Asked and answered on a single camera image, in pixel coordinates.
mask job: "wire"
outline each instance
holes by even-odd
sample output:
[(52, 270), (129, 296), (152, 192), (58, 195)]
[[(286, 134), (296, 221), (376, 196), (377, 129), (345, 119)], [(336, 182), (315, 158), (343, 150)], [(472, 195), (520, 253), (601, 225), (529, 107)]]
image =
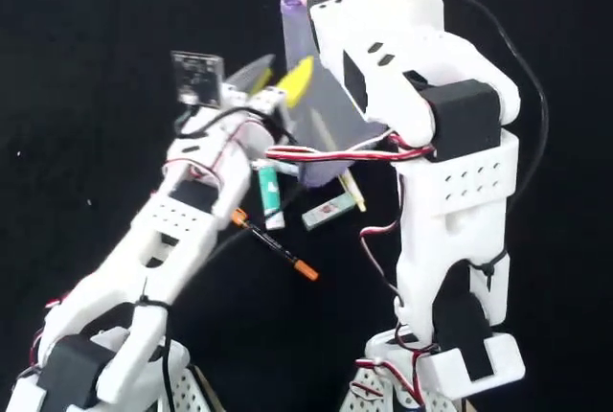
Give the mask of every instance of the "wire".
[(200, 107), (218, 110), (218, 107), (207, 104), (207, 103), (187, 105), (185, 108), (185, 112), (183, 112), (179, 116), (179, 118), (177, 118), (174, 121), (173, 127), (174, 127), (174, 133), (176, 135), (179, 135), (183, 132), (183, 126), (185, 126), (185, 123), (187, 123), (191, 117), (193, 117), (196, 113), (198, 113)]
[(515, 44), (512, 42), (511, 38), (507, 34), (507, 31), (504, 29), (500, 21), (496, 18), (496, 16), (486, 7), (483, 3), (478, 0), (464, 0), (465, 3), (472, 5), (477, 10), (479, 10), (485, 17), (489, 19), (489, 21), (496, 26), (496, 30), (498, 34), (502, 37), (511, 51), (511, 54), (517, 60), (517, 63), (524, 70), (530, 81), (533, 83), (536, 92), (538, 93), (538, 97), (540, 99), (540, 130), (538, 136), (538, 144), (536, 145), (536, 149), (534, 151), (533, 160), (524, 175), (523, 180), (517, 186), (517, 190), (515, 191), (515, 195), (511, 197), (509, 200), (509, 212), (513, 210), (519, 198), (525, 193), (527, 187), (530, 185), (531, 181), (540, 166), (543, 155), (545, 154), (545, 149), (547, 148), (547, 141), (549, 140), (549, 103), (547, 101), (547, 96), (545, 95), (545, 91), (543, 86), (536, 76), (536, 73), (530, 66), (527, 60), (524, 59), (523, 56), (517, 50)]
[(221, 188), (223, 187), (223, 184), (221, 183), (221, 179), (219, 178), (219, 176), (217, 175), (215, 171), (213, 171), (211, 168), (207, 166), (204, 166), (202, 163), (198, 161), (192, 160), (191, 158), (173, 158), (171, 160), (168, 160), (164, 164), (164, 167), (163, 167), (164, 174), (166, 174), (168, 165), (172, 163), (179, 163), (179, 162), (188, 163), (191, 165), (191, 168), (195, 168), (198, 171), (200, 171), (200, 174), (198, 174), (197, 172), (196, 173), (191, 172), (192, 176), (201, 178), (203, 177), (204, 174), (208, 174), (215, 181), (218, 189), (221, 190)]
[[(273, 127), (275, 127), (275, 129), (277, 131), (279, 131), (283, 136), (285, 136), (289, 140), (290, 143), (296, 144), (298, 142), (291, 132), (289, 132), (287, 129), (285, 129), (284, 126), (280, 125), (275, 120), (273, 120), (269, 115), (265, 114), (262, 111), (259, 111), (257, 108), (247, 107), (247, 106), (232, 107), (232, 108), (229, 108), (227, 110), (224, 110), (224, 111), (220, 112), (219, 114), (217, 114), (206, 125), (200, 127), (196, 131), (192, 131), (192, 132), (187, 133), (187, 134), (183, 133), (182, 130), (178, 130), (176, 128), (176, 126), (175, 126), (175, 130), (174, 131), (175, 131), (176, 137), (177, 137), (177, 139), (200, 139), (200, 138), (205, 137), (207, 135), (207, 130), (209, 130), (211, 128), (211, 126), (219, 123), (224, 118), (226, 118), (226, 117), (228, 117), (230, 115), (234, 115), (235, 113), (239, 113), (239, 112), (249, 112), (252, 115), (256, 115), (257, 117), (260, 117), (265, 123), (268, 123), (268, 124), (272, 125)], [(177, 119), (177, 121), (180, 120), (184, 116), (185, 116), (185, 113), (183, 115), (181, 115), (181, 117), (179, 117)]]
[[(271, 217), (277, 215), (281, 211), (284, 211), (287, 206), (293, 203), (304, 191), (305, 189), (303, 188), (303, 186), (300, 185), (299, 182), (296, 182), (293, 189), (290, 191), (289, 196), (286, 197), (284, 202), (281, 204), (281, 207), (278, 210), (268, 214), (267, 216), (264, 216), (264, 218), (260, 222), (256, 223), (265, 223)], [(217, 257), (221, 256), (221, 254), (223, 254), (228, 248), (232, 247), (234, 244), (238, 243), (243, 238), (249, 237), (250, 235), (251, 232), (249, 231), (249, 229), (241, 229), (239, 232), (222, 241), (219, 246), (211, 253), (209, 259), (207, 260), (207, 263), (210, 263)]]
[(420, 158), (434, 151), (433, 148), (411, 149), (402, 152), (356, 150), (356, 151), (315, 151), (308, 148), (275, 146), (266, 152), (271, 160), (317, 162), (317, 161), (387, 161), (400, 162)]
[(226, 142), (223, 144), (223, 147), (221, 148), (221, 150), (217, 154), (217, 156), (215, 158), (215, 161), (213, 162), (213, 169), (216, 168), (217, 164), (219, 163), (219, 161), (223, 157), (223, 154), (225, 153), (225, 150), (227, 149), (228, 145), (230, 145), (230, 143), (235, 140), (235, 138), (237, 137), (237, 134), (240, 132), (242, 127), (245, 126), (245, 125), (256, 125), (256, 126), (261, 126), (261, 127), (263, 127), (265, 129), (265, 126), (263, 125), (263, 123), (259, 122), (258, 120), (251, 120), (251, 119), (250, 120), (245, 120), (240, 125), (238, 125), (237, 128), (234, 130), (234, 132), (232, 132), (228, 136), (228, 138), (226, 139)]
[(356, 144), (353, 147), (350, 147), (347, 151), (360, 150), (360, 149), (363, 149), (365, 147), (371, 146), (372, 144), (378, 144), (382, 140), (384, 140), (387, 137), (391, 136), (393, 133), (394, 133), (393, 129), (388, 129), (383, 134), (381, 134), (379, 136), (376, 136), (373, 139), (369, 139), (368, 141), (360, 142), (359, 144)]
[(141, 298), (134, 303), (138, 307), (158, 307), (166, 310), (166, 336), (164, 338), (164, 349), (162, 350), (162, 378), (164, 380), (164, 391), (166, 393), (166, 399), (169, 402), (170, 412), (175, 412), (174, 399), (172, 398), (172, 383), (170, 382), (170, 345), (172, 338), (170, 336), (170, 309), (171, 306), (166, 302), (157, 300), (150, 300), (145, 294), (141, 295)]
[(387, 369), (400, 382), (402, 388), (407, 391), (411, 398), (413, 398), (418, 405), (423, 405), (423, 401), (418, 400), (418, 396), (411, 383), (409, 383), (402, 372), (391, 362), (384, 360), (358, 359), (355, 361), (355, 365), (362, 369), (375, 370), (377, 367)]
[(34, 340), (32, 342), (32, 346), (30, 347), (30, 356), (29, 356), (29, 359), (28, 359), (29, 362), (30, 362), (30, 367), (34, 367), (37, 364), (37, 362), (36, 362), (36, 346), (38, 345), (38, 343), (40, 342), (40, 339), (42, 338), (42, 333), (43, 333), (43, 328), (40, 328), (34, 334)]
[(404, 300), (402, 299), (402, 296), (400, 295), (400, 291), (398, 290), (396, 286), (394, 286), (387, 279), (387, 276), (385, 276), (385, 271), (383, 270), (383, 267), (376, 259), (368, 243), (366, 243), (366, 237), (374, 236), (374, 235), (388, 234), (396, 230), (398, 226), (400, 225), (400, 219), (402, 217), (402, 210), (404, 208), (404, 181), (402, 179), (402, 176), (398, 177), (398, 191), (399, 191), (399, 195), (398, 195), (399, 196), (399, 207), (398, 207), (397, 217), (394, 219), (394, 221), (384, 227), (365, 227), (360, 231), (359, 238), (360, 238), (360, 244), (362, 245), (362, 249), (364, 249), (364, 252), (366, 253), (366, 257), (369, 259), (369, 261), (371, 261), (371, 264), (375, 267), (379, 276), (382, 278), (383, 284), (389, 289), (391, 289), (392, 292), (395, 293), (396, 297), (398, 298), (400, 302), (400, 305), (404, 307)]

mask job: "yellow object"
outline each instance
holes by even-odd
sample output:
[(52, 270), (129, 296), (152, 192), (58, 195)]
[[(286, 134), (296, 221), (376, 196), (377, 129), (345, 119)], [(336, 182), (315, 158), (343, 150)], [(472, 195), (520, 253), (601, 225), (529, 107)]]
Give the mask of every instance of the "yellow object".
[(261, 77), (258, 78), (258, 81), (254, 85), (253, 89), (249, 93), (249, 96), (253, 96), (264, 89), (270, 78), (272, 77), (272, 69), (266, 69)]
[(288, 108), (294, 108), (303, 98), (313, 77), (313, 56), (305, 57), (277, 85), (285, 91)]

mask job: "marker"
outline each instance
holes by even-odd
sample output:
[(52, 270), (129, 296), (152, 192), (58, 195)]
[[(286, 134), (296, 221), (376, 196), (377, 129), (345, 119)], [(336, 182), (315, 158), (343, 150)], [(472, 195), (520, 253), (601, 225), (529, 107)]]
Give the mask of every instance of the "marker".
[(301, 261), (297, 257), (295, 257), (291, 252), (285, 249), (283, 246), (277, 243), (277, 241), (268, 235), (266, 232), (263, 232), (256, 225), (247, 220), (247, 213), (245, 213), (241, 209), (236, 209), (232, 214), (232, 221), (241, 228), (247, 228), (249, 231), (259, 238), (264, 244), (266, 244), (270, 249), (276, 252), (278, 255), (286, 258), (293, 266), (294, 269), (302, 273), (304, 276), (309, 278), (311, 281), (317, 281), (319, 278), (319, 273), (317, 273), (314, 269), (312, 269), (307, 263)]

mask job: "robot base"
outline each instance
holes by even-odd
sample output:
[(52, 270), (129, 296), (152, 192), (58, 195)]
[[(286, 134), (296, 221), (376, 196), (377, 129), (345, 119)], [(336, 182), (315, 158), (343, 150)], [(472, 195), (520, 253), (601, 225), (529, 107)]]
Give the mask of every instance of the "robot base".
[[(405, 340), (412, 335), (407, 329), (399, 334)], [(495, 374), (475, 382), (470, 381), (462, 354), (457, 349), (419, 358), (417, 369), (425, 411), (460, 410), (457, 400), (524, 377), (525, 366), (511, 335), (496, 333), (484, 343)], [(407, 342), (406, 345), (415, 350), (424, 348), (419, 342)], [(366, 344), (365, 355), (378, 365), (389, 362), (409, 381), (413, 377), (412, 354), (396, 343), (395, 331), (383, 332), (370, 339)], [(340, 411), (395, 412), (405, 409), (416, 410), (420, 407), (388, 369), (360, 368), (350, 382)]]

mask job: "white plastic part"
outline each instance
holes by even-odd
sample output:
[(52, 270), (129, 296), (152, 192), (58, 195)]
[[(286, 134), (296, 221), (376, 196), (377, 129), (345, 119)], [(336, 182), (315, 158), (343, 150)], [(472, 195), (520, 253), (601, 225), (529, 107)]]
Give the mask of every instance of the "white plastic part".
[(21, 378), (12, 390), (7, 412), (38, 412), (46, 392), (38, 385), (38, 376)]
[[(410, 334), (406, 328), (400, 331), (402, 336)], [(412, 354), (399, 347), (390, 345), (394, 340), (395, 331), (387, 331), (375, 335), (366, 344), (365, 355), (368, 359), (389, 361), (402, 372), (403, 376), (411, 381), (413, 367)], [(410, 348), (423, 348), (423, 343), (408, 343)], [(421, 367), (418, 372), (421, 379)], [(378, 396), (368, 390), (374, 390), (382, 396)], [(455, 412), (453, 402), (445, 396), (430, 391), (425, 385), (421, 386), (426, 412)], [(419, 405), (411, 398), (409, 393), (402, 388), (397, 379), (385, 369), (358, 369), (355, 378), (349, 385), (349, 391), (340, 408), (341, 412), (394, 412), (394, 396), (397, 402), (406, 409), (417, 409)]]
[[(113, 328), (93, 336), (92, 341), (117, 352), (124, 345), (127, 335), (127, 329)], [(163, 346), (164, 340), (159, 341), (159, 344)], [(169, 355), (169, 372), (173, 384), (181, 383), (181, 373), (184, 372), (189, 362), (190, 355), (187, 349), (179, 343), (172, 341)], [(36, 412), (40, 410), (46, 392), (36, 385), (38, 377), (39, 375), (32, 375), (28, 378), (22, 378), (17, 382), (9, 408), (7, 409), (8, 412)], [(166, 393), (162, 377), (162, 359), (160, 358), (154, 362), (147, 363), (134, 383), (129, 385), (128, 392), (119, 403), (101, 401), (96, 406), (86, 409), (86, 411), (71, 405), (68, 407), (67, 412), (144, 411), (152, 404), (155, 404), (161, 395), (165, 396)], [(202, 408), (202, 411), (209, 412), (206, 408)]]
[(493, 376), (471, 381), (460, 350), (425, 356), (418, 361), (423, 388), (435, 391), (452, 400), (487, 391), (520, 380), (526, 367), (517, 342), (507, 333), (496, 333), (484, 341)]
[[(505, 247), (507, 197), (515, 191), (518, 140), (502, 131), (501, 145), (442, 163), (426, 159), (395, 164), (404, 178), (402, 250), (397, 287), (404, 307), (396, 307), (423, 342), (432, 341), (432, 303), (447, 270), (461, 260), (488, 263)], [(509, 262), (496, 266), (487, 289), (486, 276), (474, 270), (476, 291), (491, 325), (504, 321)]]
[[(222, 109), (245, 105), (247, 96), (229, 86), (222, 88)], [(285, 95), (269, 89), (262, 94), (262, 110), (283, 110)], [(185, 125), (188, 133), (208, 124), (219, 110), (201, 108)], [(238, 112), (220, 120), (204, 137), (172, 143), (168, 153), (165, 179), (131, 222), (130, 228), (100, 267), (85, 277), (47, 315), (37, 361), (45, 366), (51, 350), (63, 336), (82, 329), (121, 303), (135, 303), (142, 296), (172, 305), (193, 274), (207, 261), (216, 245), (217, 232), (227, 227), (231, 215), (242, 201), (251, 178), (251, 158), (261, 158), (272, 138), (258, 119)], [(172, 198), (172, 192), (185, 179), (193, 178), (191, 168), (202, 170), (197, 180), (217, 188), (210, 212)], [(161, 242), (162, 235), (177, 240), (175, 246)], [(151, 258), (162, 260), (148, 267)], [(129, 331), (114, 330), (99, 334), (98, 343), (116, 349), (117, 354), (103, 369), (97, 384), (101, 403), (96, 412), (143, 410), (162, 396), (161, 360), (149, 363), (166, 328), (167, 311), (156, 306), (136, 306)], [(170, 375), (174, 378), (189, 362), (189, 354), (176, 342), (170, 346)], [(22, 407), (33, 401), (36, 391), (21, 383), (14, 410), (32, 412), (37, 407)]]
[(515, 84), (468, 41), (444, 31), (442, 0), (330, 0), (310, 14), (322, 64), (343, 86), (345, 56), (364, 76), (368, 106), (363, 111), (356, 104), (358, 112), (413, 147), (430, 143), (435, 122), (404, 75), (411, 71), (435, 86), (469, 79), (489, 84), (500, 96), (502, 125), (519, 113)]

